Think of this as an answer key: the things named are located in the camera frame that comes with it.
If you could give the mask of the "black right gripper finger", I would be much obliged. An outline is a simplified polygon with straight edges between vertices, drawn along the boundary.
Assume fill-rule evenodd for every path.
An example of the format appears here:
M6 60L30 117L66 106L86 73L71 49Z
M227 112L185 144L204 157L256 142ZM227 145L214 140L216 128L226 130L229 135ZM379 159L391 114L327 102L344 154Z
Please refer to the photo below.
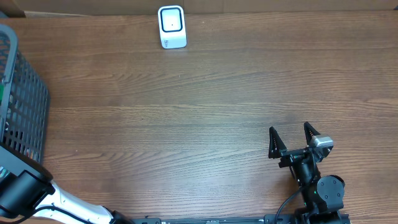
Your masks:
M320 133L308 122L304 122L304 131L307 145L310 145L312 137L320 135Z
M273 126L269 128L269 138L269 158L277 159L282 157L287 152L287 148Z

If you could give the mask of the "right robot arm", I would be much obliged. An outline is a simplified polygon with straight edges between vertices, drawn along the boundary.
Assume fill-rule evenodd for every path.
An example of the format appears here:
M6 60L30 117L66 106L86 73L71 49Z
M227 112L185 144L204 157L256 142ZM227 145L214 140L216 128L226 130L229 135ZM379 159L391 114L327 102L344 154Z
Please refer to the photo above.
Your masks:
M337 175L321 176L317 164L333 149L330 136L320 134L309 122L303 124L306 146L288 150L277 130L269 128L270 159L279 159L279 167L288 167L298 190L287 198L274 215L265 215L265 223L350 223L348 215L342 215L345 182ZM304 207L293 214L283 215L284 207L297 195L301 195Z

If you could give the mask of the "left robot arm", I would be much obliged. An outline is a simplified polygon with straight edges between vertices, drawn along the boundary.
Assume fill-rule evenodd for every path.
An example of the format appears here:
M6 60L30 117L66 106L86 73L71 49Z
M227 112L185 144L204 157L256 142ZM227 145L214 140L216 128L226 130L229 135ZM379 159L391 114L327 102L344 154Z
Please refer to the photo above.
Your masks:
M93 205L61 189L35 160L1 145L1 216L11 223L42 217L62 223L132 223L117 211Z

